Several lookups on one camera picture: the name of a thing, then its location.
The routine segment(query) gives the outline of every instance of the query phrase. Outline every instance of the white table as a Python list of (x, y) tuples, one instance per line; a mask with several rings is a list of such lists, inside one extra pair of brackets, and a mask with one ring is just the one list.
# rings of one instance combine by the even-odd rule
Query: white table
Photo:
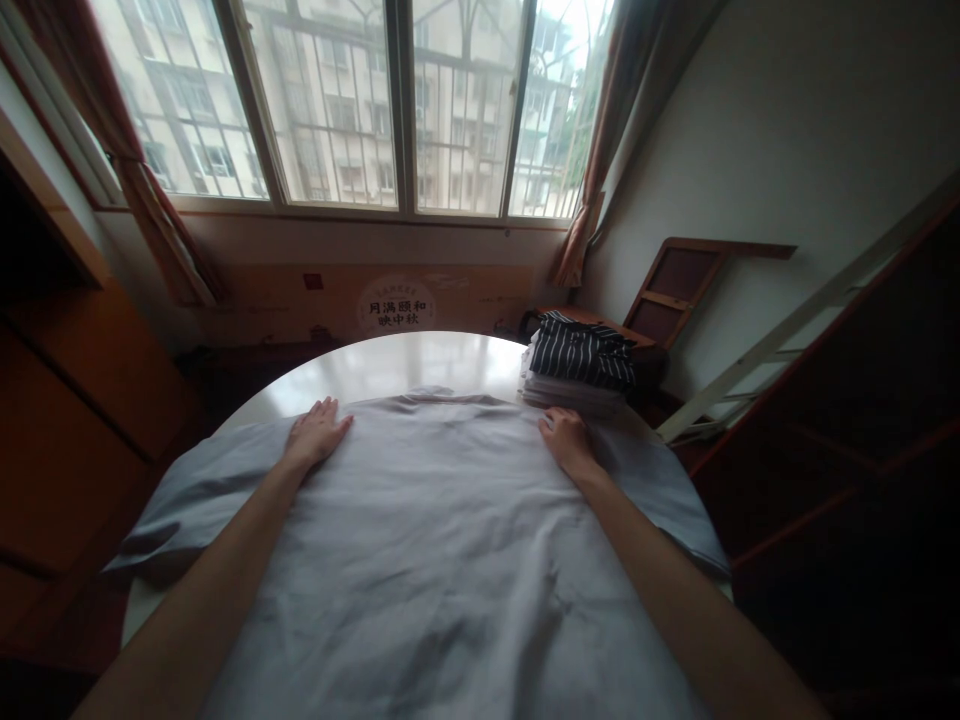
[[(525, 345), (472, 333), (413, 332), (365, 340), (304, 363), (274, 380), (221, 425), (215, 435), (241, 425), (307, 412), (327, 395), (341, 405), (402, 395), (411, 388), (441, 385), (458, 394), (485, 394), (523, 404), (518, 393)], [(616, 418), (628, 432), (659, 442), (635, 412)], [(164, 592), (134, 580), (123, 622), (123, 644), (163, 599)]]

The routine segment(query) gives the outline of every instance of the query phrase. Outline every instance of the white wall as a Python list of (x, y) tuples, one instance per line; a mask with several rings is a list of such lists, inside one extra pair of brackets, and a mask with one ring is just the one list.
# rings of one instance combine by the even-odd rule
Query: white wall
[[(204, 342), (189, 311), (170, 302), (163, 279), (127, 213), (98, 213), (123, 249), (154, 315), (176, 326), (167, 347), (183, 352)], [(410, 225), (317, 222), (264, 217), (185, 215), (194, 238), (215, 265), (375, 264), (523, 265), (534, 268), (531, 302), (560, 303), (566, 290), (547, 281), (564, 233)]]
[(670, 236), (734, 260), (674, 346), (690, 397), (960, 165), (960, 3), (731, 0), (628, 174), (577, 303), (621, 321)]
[(106, 258), (111, 273), (120, 281), (164, 347), (170, 352), (175, 352), (196, 344), (199, 328), (193, 316), (185, 310), (174, 307), (171, 303), (157, 301), (151, 282), (162, 283), (159, 272), (149, 267), (146, 269), (138, 267), (142, 262), (129, 262), (128, 254), (132, 253), (133, 260), (139, 260), (140, 255), (146, 253), (146, 247), (143, 246), (141, 253), (137, 248), (126, 246), (119, 248), (114, 244), (2, 63), (0, 63), (0, 103), (2, 103), (3, 114), (13, 131), (29, 148), (33, 159), (50, 180), (87, 237)]

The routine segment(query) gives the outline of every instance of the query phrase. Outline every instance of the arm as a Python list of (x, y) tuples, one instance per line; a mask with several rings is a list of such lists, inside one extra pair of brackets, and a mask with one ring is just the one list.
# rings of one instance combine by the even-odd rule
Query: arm
[(640, 602), (718, 718), (827, 717), (786, 661), (623, 494), (571, 410), (551, 408), (540, 434), (583, 493)]
[(260, 587), (297, 489), (350, 428), (328, 397), (283, 457), (100, 678), (74, 718), (195, 717)]

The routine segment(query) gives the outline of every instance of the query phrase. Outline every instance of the ladder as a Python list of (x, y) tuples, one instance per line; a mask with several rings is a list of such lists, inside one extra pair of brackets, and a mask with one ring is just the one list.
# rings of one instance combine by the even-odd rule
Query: ladder
[[(685, 403), (657, 428), (661, 439), (673, 446), (709, 438), (732, 427), (770, 388), (808, 345), (788, 346), (798, 333), (830, 308), (846, 307), (904, 246), (960, 195), (960, 170), (955, 171), (926, 200), (917, 205), (883, 237), (828, 280), (756, 345)], [(749, 390), (737, 388), (761, 365), (779, 367)], [(716, 420), (702, 418), (715, 405), (728, 406)]]

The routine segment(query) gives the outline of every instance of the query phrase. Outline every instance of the stack of clothes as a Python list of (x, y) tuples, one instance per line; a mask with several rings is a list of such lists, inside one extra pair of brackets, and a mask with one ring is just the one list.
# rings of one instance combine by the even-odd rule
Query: stack of clothes
[(552, 310), (540, 316), (540, 329), (523, 355), (520, 393), (538, 405), (613, 415), (637, 382), (630, 362), (635, 344), (612, 328)]

